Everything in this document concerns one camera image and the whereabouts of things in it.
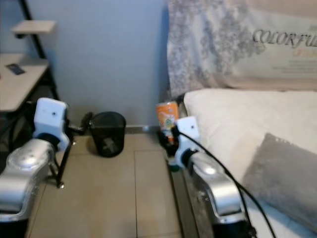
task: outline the floor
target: floor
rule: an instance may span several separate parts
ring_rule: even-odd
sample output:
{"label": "floor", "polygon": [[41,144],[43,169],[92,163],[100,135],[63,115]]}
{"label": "floor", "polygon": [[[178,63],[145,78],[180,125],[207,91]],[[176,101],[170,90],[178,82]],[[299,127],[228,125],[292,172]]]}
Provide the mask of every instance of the floor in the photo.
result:
{"label": "floor", "polygon": [[162,149],[154,135],[125,136],[115,158],[76,138],[64,189],[45,184],[27,238],[181,238]]}

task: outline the light blue wall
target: light blue wall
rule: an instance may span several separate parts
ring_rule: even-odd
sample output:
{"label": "light blue wall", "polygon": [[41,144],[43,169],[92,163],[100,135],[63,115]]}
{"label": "light blue wall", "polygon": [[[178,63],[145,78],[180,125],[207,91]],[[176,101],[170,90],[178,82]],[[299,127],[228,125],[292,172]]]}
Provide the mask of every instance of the light blue wall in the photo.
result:
{"label": "light blue wall", "polygon": [[[165,0],[28,0],[34,19],[56,20],[41,39],[61,98],[75,122],[88,110],[117,111],[129,125],[156,125],[155,104],[167,86]],[[33,53],[10,28],[22,19],[1,0],[2,52]]]}

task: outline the white mattress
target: white mattress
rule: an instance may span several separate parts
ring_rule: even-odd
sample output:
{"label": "white mattress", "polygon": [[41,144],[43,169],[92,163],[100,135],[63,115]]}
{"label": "white mattress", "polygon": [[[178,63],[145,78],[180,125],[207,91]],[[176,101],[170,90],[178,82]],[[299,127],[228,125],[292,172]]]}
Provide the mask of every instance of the white mattress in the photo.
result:
{"label": "white mattress", "polygon": [[[197,118],[202,144],[240,181],[267,132],[317,153],[316,92],[204,89],[187,93],[184,103]],[[271,237],[260,212],[248,204],[258,238]],[[278,238],[317,238],[276,209],[264,209]]]}

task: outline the black cable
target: black cable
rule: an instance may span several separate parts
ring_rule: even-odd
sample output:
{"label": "black cable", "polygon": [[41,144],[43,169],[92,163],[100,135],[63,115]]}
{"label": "black cable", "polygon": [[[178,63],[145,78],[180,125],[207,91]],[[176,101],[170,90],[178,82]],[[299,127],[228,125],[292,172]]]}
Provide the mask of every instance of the black cable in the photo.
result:
{"label": "black cable", "polygon": [[266,216],[266,214],[265,214],[263,208],[262,208],[261,205],[259,204],[259,202],[253,197],[253,195],[252,195],[243,185],[241,185],[241,184],[233,177],[232,173],[226,168],[226,166],[225,166],[220,160],[218,160],[211,152],[209,152],[203,145],[201,145],[199,142],[197,142],[197,141],[194,140],[193,138],[189,137],[188,135],[186,135],[186,134],[184,134],[184,133],[182,133],[182,132],[180,132],[180,131],[178,131],[178,133],[179,133],[180,135],[185,136],[186,138],[188,138],[188,139],[191,140],[192,142],[194,142],[196,145],[198,145],[200,148],[202,148],[202,149],[204,150],[204,152],[205,152],[208,156],[210,156],[210,157],[212,157],[214,160],[216,160],[216,162],[219,163],[219,165],[224,169],[225,173],[235,182],[235,184],[236,184],[237,187],[239,188],[238,190],[239,190],[239,192],[240,192],[240,196],[241,196],[241,200],[242,200],[242,203],[243,203],[243,207],[244,207],[244,209],[245,209],[245,213],[246,213],[246,216],[247,216],[247,220],[248,220],[250,226],[252,226],[252,225],[251,225],[251,220],[250,220],[250,215],[249,215],[249,213],[248,213],[247,205],[246,205],[246,202],[245,202],[245,199],[244,199],[244,197],[243,197],[243,194],[242,194],[241,190],[244,191],[244,192],[247,194],[247,196],[250,197],[251,200],[252,200],[252,201],[255,203],[255,205],[258,207],[259,211],[261,212],[262,216],[263,216],[264,219],[265,219],[265,222],[266,222],[266,224],[267,224],[267,226],[268,226],[268,228],[269,228],[269,230],[270,230],[270,232],[271,232],[272,237],[273,237],[273,238],[276,238],[276,235],[275,235],[275,233],[274,233],[273,227],[272,227],[271,223],[269,222],[269,220],[268,220],[268,218],[267,218],[267,216]]}

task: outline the black wastebasket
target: black wastebasket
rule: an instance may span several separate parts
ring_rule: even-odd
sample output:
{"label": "black wastebasket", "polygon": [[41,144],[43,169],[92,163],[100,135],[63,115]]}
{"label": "black wastebasket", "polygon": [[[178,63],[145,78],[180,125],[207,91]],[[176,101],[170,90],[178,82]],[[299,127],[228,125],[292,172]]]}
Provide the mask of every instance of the black wastebasket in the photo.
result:
{"label": "black wastebasket", "polygon": [[110,158],[121,153],[125,126],[125,118],[116,112],[99,113],[91,119],[90,132],[98,154]]}

